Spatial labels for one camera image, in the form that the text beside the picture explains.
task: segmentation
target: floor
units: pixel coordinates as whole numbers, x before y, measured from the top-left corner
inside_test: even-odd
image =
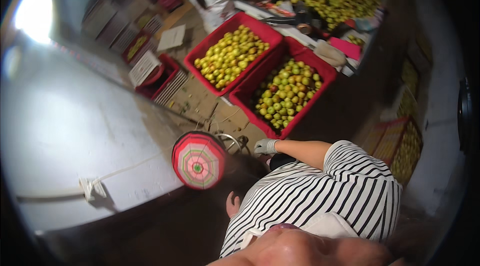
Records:
[[[390,15],[378,32],[371,58],[361,74],[339,75],[292,131],[291,139],[331,143],[346,139],[362,144],[377,123],[382,108],[392,103],[400,86],[397,78],[406,40],[414,26],[414,9],[410,0],[389,2]],[[187,29],[183,46],[167,51],[180,65],[186,54],[207,35],[198,13],[189,3],[165,19],[164,29],[183,24]],[[196,125],[172,116],[182,131],[198,128],[211,117],[210,131],[222,130],[234,137],[244,135],[248,137],[250,150],[256,141],[265,137],[238,107],[228,106],[193,77],[172,102],[174,111],[198,121]],[[56,244],[57,252],[65,253],[65,261],[78,265],[207,264],[218,257],[228,225],[225,213],[228,192],[235,190],[244,194],[264,175],[255,160],[232,164],[222,183],[211,190],[198,192],[181,188],[167,198],[153,200],[110,219],[52,232],[44,240]]]

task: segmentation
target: striped shirt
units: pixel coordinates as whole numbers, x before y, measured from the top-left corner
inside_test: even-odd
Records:
[[[302,228],[319,213],[335,212],[361,238],[383,241],[398,216],[402,186],[387,165],[349,141],[327,151],[323,171],[301,162],[275,169],[245,195],[228,225],[220,258],[238,250],[251,228],[279,223]]]

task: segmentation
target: light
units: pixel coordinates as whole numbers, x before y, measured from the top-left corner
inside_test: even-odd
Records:
[[[52,25],[52,0],[22,0],[15,14],[15,27],[33,40],[48,44]]]

